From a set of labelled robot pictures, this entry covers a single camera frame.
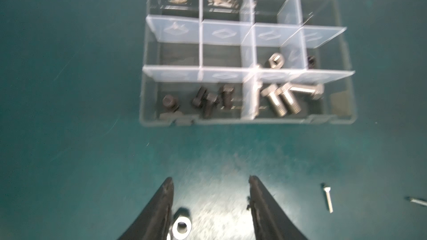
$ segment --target metal washer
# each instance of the metal washer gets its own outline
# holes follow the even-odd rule
[[[178,223],[180,223],[180,222],[183,222],[187,225],[187,231],[183,234],[178,232]],[[184,217],[184,216],[178,217],[178,219],[176,219],[176,221],[174,222],[174,224],[172,226],[172,235],[177,240],[185,239],[189,235],[190,231],[191,231],[191,221],[187,217]]]

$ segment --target spacer hole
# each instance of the spacer hole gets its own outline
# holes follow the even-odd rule
[[[180,233],[180,234],[184,234],[187,231],[187,225],[185,222],[178,222],[178,227],[176,228],[176,230]]]

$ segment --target transparent storage box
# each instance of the transparent storage box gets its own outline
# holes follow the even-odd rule
[[[147,0],[140,120],[144,125],[188,124],[351,124],[356,119],[348,46],[336,0]],[[281,69],[265,62],[275,53]],[[316,58],[308,67],[307,56]],[[320,100],[296,94],[302,111],[279,118],[257,85],[324,84]],[[234,85],[233,108],[221,104],[210,119],[190,101],[200,86],[218,93]],[[171,94],[180,109],[168,113],[162,99]]]

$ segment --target black bolt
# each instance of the black bolt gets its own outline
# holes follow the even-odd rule
[[[178,99],[174,98],[172,95],[167,94],[164,96],[162,100],[163,106],[169,111],[169,112],[175,112],[179,109],[179,103]]]
[[[197,109],[200,109],[201,107],[203,107],[203,100],[206,96],[206,92],[207,92],[206,87],[203,87],[203,86],[200,87],[195,98],[191,100],[191,105]]]
[[[203,118],[209,119],[212,115],[212,111],[219,102],[220,100],[216,94],[208,93],[203,108]]]
[[[314,67],[316,66],[316,57],[315,56],[308,56],[308,68],[309,69],[314,69]]]
[[[220,94],[222,97],[222,105],[224,106],[224,109],[232,109],[233,93],[234,93],[234,87],[231,84],[223,85],[220,88]]]

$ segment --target green table surface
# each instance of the green table surface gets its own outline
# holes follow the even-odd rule
[[[339,0],[353,125],[145,128],[146,0],[0,0],[0,239],[116,239],[161,182],[189,240],[254,239],[258,175],[311,240],[427,239],[426,0]],[[320,188],[332,190],[329,214]]]

